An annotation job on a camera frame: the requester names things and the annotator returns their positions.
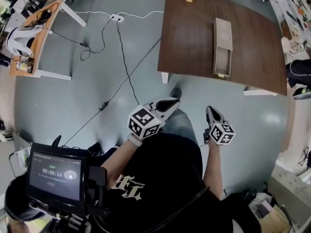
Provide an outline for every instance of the power strip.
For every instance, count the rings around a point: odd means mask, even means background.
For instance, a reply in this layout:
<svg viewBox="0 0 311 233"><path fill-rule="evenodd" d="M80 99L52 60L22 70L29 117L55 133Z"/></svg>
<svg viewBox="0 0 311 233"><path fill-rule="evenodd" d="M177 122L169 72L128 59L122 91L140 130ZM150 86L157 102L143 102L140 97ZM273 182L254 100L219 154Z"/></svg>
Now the power strip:
<svg viewBox="0 0 311 233"><path fill-rule="evenodd" d="M119 16L119 15L117 15L117 14L112 14L112 15L110 16L110 19L112 19L112 20L114 20L114 21L118 21L118 22L123 22L124 17Z"/></svg>

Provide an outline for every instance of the desk leg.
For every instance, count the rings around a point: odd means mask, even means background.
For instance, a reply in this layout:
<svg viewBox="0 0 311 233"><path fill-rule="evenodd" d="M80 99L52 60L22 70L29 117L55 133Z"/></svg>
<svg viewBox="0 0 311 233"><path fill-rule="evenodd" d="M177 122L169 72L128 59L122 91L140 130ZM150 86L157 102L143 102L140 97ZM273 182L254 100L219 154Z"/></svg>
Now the desk leg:
<svg viewBox="0 0 311 233"><path fill-rule="evenodd" d="M168 72L161 72L162 75L162 82L163 83L168 83L169 81L169 73Z"/></svg>
<svg viewBox="0 0 311 233"><path fill-rule="evenodd" d="M244 96L262 96L262 95L276 96L277 93L266 91L266 90L261 90L261 89L256 89L256 90L244 90L243 95Z"/></svg>
<svg viewBox="0 0 311 233"><path fill-rule="evenodd" d="M39 74L38 72L35 72L34 75L30 77L41 78L41 74Z"/></svg>
<svg viewBox="0 0 311 233"><path fill-rule="evenodd" d="M52 77L52 78L57 78L57 79L62 79L62 80L71 80L71 76L66 76L62 74L57 74L53 72L47 72L43 70L37 70L35 72L35 75L42 75L42 76L47 76L47 77Z"/></svg>
<svg viewBox="0 0 311 233"><path fill-rule="evenodd" d="M82 25L82 27L86 27L86 22L83 21L82 18L79 17L72 9L70 9L67 4L62 2L61 6L62 6L62 9L65 10L73 19L79 22Z"/></svg>

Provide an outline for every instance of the gray floor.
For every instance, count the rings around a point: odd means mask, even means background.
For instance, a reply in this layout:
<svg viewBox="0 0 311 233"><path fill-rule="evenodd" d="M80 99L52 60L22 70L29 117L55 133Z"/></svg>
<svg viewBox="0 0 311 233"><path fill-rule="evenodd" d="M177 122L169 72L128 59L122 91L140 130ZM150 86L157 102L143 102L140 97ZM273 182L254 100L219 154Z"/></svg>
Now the gray floor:
<svg viewBox="0 0 311 233"><path fill-rule="evenodd" d="M233 0L276 22L269 4L255 0ZM165 0L76 0L75 11L128 12L144 16L163 10ZM82 28L66 13L56 18L54 30L68 38L89 43L92 50L102 47L101 30L109 17L103 14L80 14L88 23ZM125 17L120 24L125 58L131 72L148 49L160 38L163 15L154 13L145 19ZM107 101L126 78L116 23L110 22L104 32L106 49L80 61L83 48L57 35L47 39L40 68L70 74L72 81L42 77L19 77L16 88L15 122L18 131L33 141L51 144L61 134L62 142L71 137L101 104ZM157 72L159 45L132 76L140 103L156 96L168 95L180 83L181 109L188 113L199 144L207 127L205 108L215 106L233 125L237 135L231 145L222 147L224 188L231 191L257 185L266 180L281 150L287 119L283 96L243 96L239 84L207 78L172 75L162 84ZM127 116L136 107L132 90L126 82L109 106L93 119L68 146L87 148L100 140L105 150L128 135ZM206 165L208 150L202 149Z"/></svg>

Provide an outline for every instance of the wooden table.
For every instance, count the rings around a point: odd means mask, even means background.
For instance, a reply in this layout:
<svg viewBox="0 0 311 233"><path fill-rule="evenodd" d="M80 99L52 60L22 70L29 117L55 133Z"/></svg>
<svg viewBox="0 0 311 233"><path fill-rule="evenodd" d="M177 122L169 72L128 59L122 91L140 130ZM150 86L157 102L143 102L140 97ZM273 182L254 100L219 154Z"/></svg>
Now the wooden table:
<svg viewBox="0 0 311 233"><path fill-rule="evenodd" d="M231 76L212 74L213 21L231 22ZM228 0L166 0L158 62L169 73L222 79L286 95L284 53L277 25Z"/></svg>
<svg viewBox="0 0 311 233"><path fill-rule="evenodd" d="M48 76L58 79L64 79L64 80L71 80L71 76L61 75L57 73L52 73L48 71L43 71L38 69L39 61L41 57L41 53L44 47L44 43L46 41L46 38L48 34L52 34L52 31L49 29L51 28L58 12L60 9L63 9L66 11L73 19L75 19L78 23L80 23L83 27L86 27L86 22L84 22L72 9L68 7L62 0L57 0L45 7L43 7L41 10L35 12L31 16L29 16L26 20L26 22L23 24L24 26L29 25L32 21L37 21L38 18L40 18L42 11L49 9L52 12L52 16L47 20L45 29L43 29L41 32L37 33L35 36L35 39L30 47L30 49L34 53L34 69L32 73L28 73L24 70L17 70L16 64L17 62L15 60L19 59L19 56L13 56L13 59L11 61L11 67L10 67L10 76L32 76L36 78L40 78L42 76Z"/></svg>

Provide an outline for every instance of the cardboard box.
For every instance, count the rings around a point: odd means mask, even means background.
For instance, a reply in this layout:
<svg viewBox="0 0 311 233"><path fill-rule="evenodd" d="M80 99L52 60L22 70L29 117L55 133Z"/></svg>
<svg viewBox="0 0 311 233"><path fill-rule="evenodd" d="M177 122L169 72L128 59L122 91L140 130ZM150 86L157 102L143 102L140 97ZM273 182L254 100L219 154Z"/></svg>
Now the cardboard box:
<svg viewBox="0 0 311 233"><path fill-rule="evenodd" d="M231 23L219 18L214 20L213 73L219 77L230 77L233 51Z"/></svg>

